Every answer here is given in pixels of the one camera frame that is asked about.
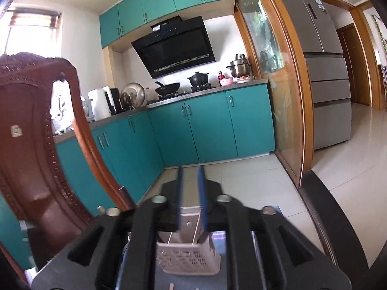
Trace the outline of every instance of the pink bowl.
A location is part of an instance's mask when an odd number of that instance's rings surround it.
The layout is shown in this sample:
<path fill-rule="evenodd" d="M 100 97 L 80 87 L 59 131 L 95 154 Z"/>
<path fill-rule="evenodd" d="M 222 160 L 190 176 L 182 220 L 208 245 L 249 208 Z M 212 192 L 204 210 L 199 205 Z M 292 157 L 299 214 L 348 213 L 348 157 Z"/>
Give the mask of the pink bowl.
<path fill-rule="evenodd" d="M 234 79 L 232 77 L 223 78 L 219 82 L 221 86 L 227 86 L 227 85 L 231 85 L 234 82 Z"/>

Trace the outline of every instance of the tile floor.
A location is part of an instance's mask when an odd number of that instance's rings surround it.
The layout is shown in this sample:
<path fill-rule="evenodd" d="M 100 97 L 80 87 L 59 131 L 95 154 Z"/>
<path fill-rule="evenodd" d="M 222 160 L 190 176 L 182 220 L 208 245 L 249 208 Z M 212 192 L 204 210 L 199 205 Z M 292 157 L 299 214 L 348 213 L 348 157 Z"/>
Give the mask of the tile floor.
<path fill-rule="evenodd" d="M 353 226 L 371 266 L 387 239 L 387 112 L 352 104 L 348 142 L 317 150 L 312 170 Z"/>
<path fill-rule="evenodd" d="M 246 206 L 279 206 L 283 215 L 322 250 L 312 219 L 275 155 L 206 165 L 205 171 L 207 179 L 221 183 L 225 193 Z M 144 199 L 158 194 L 163 183 L 176 179 L 176 173 L 177 169 L 165 170 Z M 198 205 L 197 167 L 184 168 L 182 206 Z"/>

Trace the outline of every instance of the white basket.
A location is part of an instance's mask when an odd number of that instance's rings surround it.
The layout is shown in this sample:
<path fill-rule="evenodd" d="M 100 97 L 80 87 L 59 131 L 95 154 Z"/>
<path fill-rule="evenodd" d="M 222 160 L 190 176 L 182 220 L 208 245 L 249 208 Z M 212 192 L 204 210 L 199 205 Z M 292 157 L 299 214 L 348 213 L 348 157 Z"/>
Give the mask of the white basket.
<path fill-rule="evenodd" d="M 206 236 L 201 226 L 200 212 L 182 214 L 181 224 L 181 232 L 169 233 L 168 243 L 157 243 L 157 265 L 168 274 L 216 275 L 220 271 L 221 257 L 215 251 L 211 234 L 203 243 L 197 243 Z M 189 234 L 190 228 L 194 229 L 191 230 L 193 236 Z M 187 239 L 191 243 L 182 243 Z"/>

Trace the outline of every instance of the refrigerator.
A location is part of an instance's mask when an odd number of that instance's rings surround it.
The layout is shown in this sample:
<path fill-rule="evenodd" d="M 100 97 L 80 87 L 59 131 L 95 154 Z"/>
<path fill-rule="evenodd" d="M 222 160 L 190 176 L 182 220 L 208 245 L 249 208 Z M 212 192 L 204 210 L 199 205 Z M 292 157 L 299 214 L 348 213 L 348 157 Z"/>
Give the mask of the refrigerator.
<path fill-rule="evenodd" d="M 314 106 L 314 149 L 351 135 L 351 92 L 339 36 L 321 0 L 282 0 L 301 43 Z"/>

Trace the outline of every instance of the countertop edge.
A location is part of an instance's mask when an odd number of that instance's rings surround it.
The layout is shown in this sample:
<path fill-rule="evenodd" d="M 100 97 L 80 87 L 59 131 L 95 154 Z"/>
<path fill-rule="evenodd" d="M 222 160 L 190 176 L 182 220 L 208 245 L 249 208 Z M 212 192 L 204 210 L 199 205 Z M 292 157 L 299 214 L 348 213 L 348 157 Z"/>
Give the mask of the countertop edge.
<path fill-rule="evenodd" d="M 137 113 L 140 113 L 140 112 L 143 112 L 143 111 L 146 111 L 146 110 L 150 110 L 150 109 L 154 109 L 154 108 L 157 108 L 157 107 L 161 107 L 163 105 L 169 105 L 171 103 L 175 103 L 175 102 L 178 102 L 178 101 L 184 101 L 184 100 L 187 100 L 187 99 L 196 98 L 196 97 L 200 97 L 200 96 L 205 96 L 207 94 L 215 94 L 215 93 L 218 93 L 218 92 L 225 92 L 227 90 L 233 90 L 233 89 L 249 87 L 249 86 L 255 86 L 255 85 L 268 84 L 268 82 L 269 81 L 267 79 L 262 79 L 262 80 L 248 81 L 246 83 L 234 83 L 234 84 L 231 84 L 231 85 L 228 85 L 228 86 L 214 87 L 214 88 L 202 90 L 200 92 L 189 93 L 189 94 L 185 94 L 185 95 L 182 95 L 182 96 L 166 99 L 166 100 L 163 100 L 163 101 L 158 101 L 158 102 L 155 102 L 155 103 L 151 103 L 150 105 L 147 105 L 146 107 L 141 107 L 141 108 L 137 108 L 137 109 L 134 109 L 134 110 L 125 111 L 125 112 L 122 112 L 122 113 L 119 113 L 119 114 L 115 114 L 115 115 L 113 115 L 111 117 L 99 120 L 97 122 L 91 122 L 89 124 L 90 130 L 101 128 L 103 126 L 106 126 L 106 125 L 108 125 L 108 124 L 110 124 L 112 122 L 118 121 L 118 120 L 123 119 L 125 117 L 132 116 L 134 114 L 137 114 Z M 57 145 L 57 144 L 60 144 L 60 143 L 62 143 L 64 141 L 66 141 L 68 139 L 72 139 L 72 138 L 75 138 L 74 131 L 63 133 L 61 135 L 55 135 L 54 136 L 54 143 Z"/>

